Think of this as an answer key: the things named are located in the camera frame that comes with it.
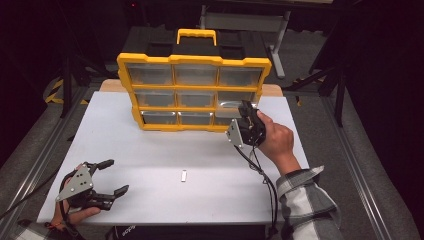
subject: plaid sleeve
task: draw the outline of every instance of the plaid sleeve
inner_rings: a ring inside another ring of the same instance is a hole
[[[48,229],[41,224],[24,219],[18,221],[15,230],[10,234],[12,240],[72,240],[72,237],[66,232],[54,229]]]
[[[337,204],[316,184],[323,170],[324,166],[302,169],[277,180],[282,239],[343,239]]]

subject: shirt cuff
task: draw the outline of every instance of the shirt cuff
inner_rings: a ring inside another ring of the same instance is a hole
[[[312,168],[312,169],[302,169],[295,172],[291,172],[287,175],[281,176],[277,180],[277,192],[278,199],[281,198],[284,194],[296,188],[300,185],[305,184],[308,180],[313,179],[318,174],[324,171],[324,166]]]

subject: finger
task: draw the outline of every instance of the finger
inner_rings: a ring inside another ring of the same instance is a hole
[[[274,131],[274,121],[272,118],[268,117],[265,113],[261,112],[260,110],[257,111],[257,115],[259,119],[262,120],[262,122],[265,124],[265,128],[267,131]]]
[[[80,163],[76,168],[75,168],[75,170],[79,170],[80,168],[81,168],[81,166],[82,166],[82,163]]]
[[[76,213],[69,215],[69,221],[71,224],[78,224],[84,219],[94,216],[100,213],[100,209],[96,207],[86,208]]]
[[[66,186],[69,183],[69,181],[71,181],[71,179],[72,179],[72,177],[66,179],[65,184],[63,186]]]

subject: small metal object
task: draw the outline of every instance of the small metal object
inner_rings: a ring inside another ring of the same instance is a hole
[[[182,174],[181,174],[181,182],[185,182],[187,179],[187,171],[183,170]]]

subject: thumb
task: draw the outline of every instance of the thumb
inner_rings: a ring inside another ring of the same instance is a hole
[[[262,120],[262,122],[265,124],[265,128],[267,131],[271,131],[274,129],[274,121],[268,117],[265,113],[261,112],[260,110],[257,111],[257,115],[259,119]]]
[[[71,224],[79,224],[84,219],[94,216],[100,213],[100,209],[96,207],[86,208],[76,213],[69,215],[69,220]]]

